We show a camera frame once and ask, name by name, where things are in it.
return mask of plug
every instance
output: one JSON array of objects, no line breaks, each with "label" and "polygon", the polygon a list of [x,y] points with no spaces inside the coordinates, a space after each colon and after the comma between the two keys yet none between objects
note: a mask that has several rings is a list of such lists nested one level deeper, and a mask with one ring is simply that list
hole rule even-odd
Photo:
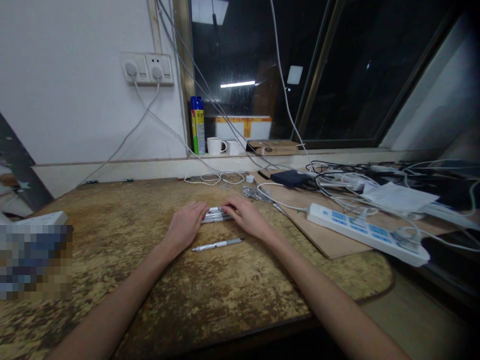
[{"label": "plug", "polygon": [[369,215],[369,208],[365,207],[362,212],[354,218],[351,222],[355,225],[366,228],[367,227],[367,216]]},{"label": "plug", "polygon": [[419,252],[419,249],[422,245],[422,236],[420,235],[420,232],[416,231],[412,234],[406,228],[401,227],[395,230],[392,235],[397,241],[398,246],[415,253]]},{"label": "plug", "polygon": [[137,67],[131,62],[127,62],[125,64],[125,71],[132,80],[135,80],[137,78]]},{"label": "plug", "polygon": [[151,77],[154,78],[157,83],[159,83],[162,80],[162,77],[163,77],[162,70],[160,70],[159,67],[155,66],[151,70]]}]

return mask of wall outlet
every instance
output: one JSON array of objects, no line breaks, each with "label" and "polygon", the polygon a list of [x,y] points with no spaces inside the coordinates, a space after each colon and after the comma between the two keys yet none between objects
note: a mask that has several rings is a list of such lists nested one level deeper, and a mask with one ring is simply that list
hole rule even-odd
[{"label": "wall outlet", "polygon": [[172,65],[169,55],[146,53],[145,58],[152,84],[157,84],[157,79],[154,78],[155,68],[157,69],[156,74],[161,74],[160,85],[171,86],[174,84]]},{"label": "wall outlet", "polygon": [[145,55],[141,53],[135,52],[121,52],[120,53],[120,62],[121,68],[123,70],[123,75],[125,79],[133,84],[132,78],[127,73],[126,65],[131,63],[136,68],[136,83],[141,85],[147,85],[151,83],[149,70],[147,68],[147,60],[145,59]]},{"label": "wall outlet", "polygon": [[159,83],[160,86],[172,86],[174,84],[172,64],[169,55],[121,52],[120,62],[123,75],[130,84],[134,82],[127,73],[126,65],[128,63],[132,64],[136,69],[136,83],[138,85],[156,86],[157,83]]}]

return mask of worn desk surface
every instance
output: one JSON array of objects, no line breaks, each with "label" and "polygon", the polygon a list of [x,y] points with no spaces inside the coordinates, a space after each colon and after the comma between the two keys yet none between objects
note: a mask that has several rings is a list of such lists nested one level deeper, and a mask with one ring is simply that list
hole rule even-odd
[{"label": "worn desk surface", "polygon": [[[242,185],[145,180],[84,185],[36,215],[65,211],[73,225],[73,300],[0,303],[0,358],[42,358],[139,265],[163,238],[172,214],[190,201],[219,206]],[[354,300],[387,291],[389,263],[375,251],[328,260],[271,204],[261,214]],[[202,253],[185,251],[165,271],[115,357],[173,355],[312,315],[269,250],[233,221],[204,224],[193,245],[242,237]]]}]

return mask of wall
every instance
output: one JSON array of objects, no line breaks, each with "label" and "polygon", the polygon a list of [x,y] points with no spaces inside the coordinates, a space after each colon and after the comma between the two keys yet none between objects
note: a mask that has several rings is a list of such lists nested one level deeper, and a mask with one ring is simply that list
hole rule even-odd
[{"label": "wall", "polygon": [[480,115],[479,44],[466,14],[457,21],[380,147],[445,149]]},{"label": "wall", "polygon": [[[0,112],[34,161],[106,160],[144,112],[122,74],[120,52],[154,52],[147,0],[3,0],[0,26]],[[161,40],[172,55],[163,29]],[[160,88],[152,110],[185,138],[172,65],[175,86]],[[140,90],[150,102],[155,89]],[[185,156],[150,117],[114,159]]]}]

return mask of white mug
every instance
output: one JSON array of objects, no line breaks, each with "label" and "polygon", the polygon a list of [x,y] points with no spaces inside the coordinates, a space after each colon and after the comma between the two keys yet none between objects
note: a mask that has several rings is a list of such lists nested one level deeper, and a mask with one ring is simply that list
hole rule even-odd
[{"label": "white mug", "polygon": [[218,155],[227,150],[227,143],[219,137],[207,137],[206,146],[208,147],[208,153],[212,155]]}]

